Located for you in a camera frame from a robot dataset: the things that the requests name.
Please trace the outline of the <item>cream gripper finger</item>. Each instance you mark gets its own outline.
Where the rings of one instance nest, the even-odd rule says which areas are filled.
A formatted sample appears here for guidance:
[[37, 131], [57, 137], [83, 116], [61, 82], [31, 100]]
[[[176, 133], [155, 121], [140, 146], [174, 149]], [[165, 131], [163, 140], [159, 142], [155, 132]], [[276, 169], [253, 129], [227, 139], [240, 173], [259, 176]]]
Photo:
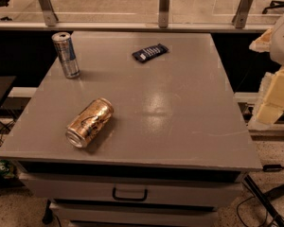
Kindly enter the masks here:
[[284, 113], [284, 66], [274, 74], [266, 73], [259, 88], [255, 107], [256, 121], [272, 125]]
[[271, 37], [273, 30], [267, 29], [261, 36], [251, 42], [249, 48], [255, 52], [269, 52], [271, 47]]

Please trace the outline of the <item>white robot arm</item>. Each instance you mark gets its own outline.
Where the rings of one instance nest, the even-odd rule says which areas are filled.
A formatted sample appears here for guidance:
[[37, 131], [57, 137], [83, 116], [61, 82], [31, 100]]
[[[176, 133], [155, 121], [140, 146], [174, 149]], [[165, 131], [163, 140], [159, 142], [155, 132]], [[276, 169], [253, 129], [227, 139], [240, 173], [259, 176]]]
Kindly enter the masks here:
[[259, 131], [271, 127], [284, 113], [284, 13], [275, 25], [252, 41], [249, 48], [268, 52], [281, 65], [275, 73], [266, 73], [260, 83], [258, 100], [248, 125]]

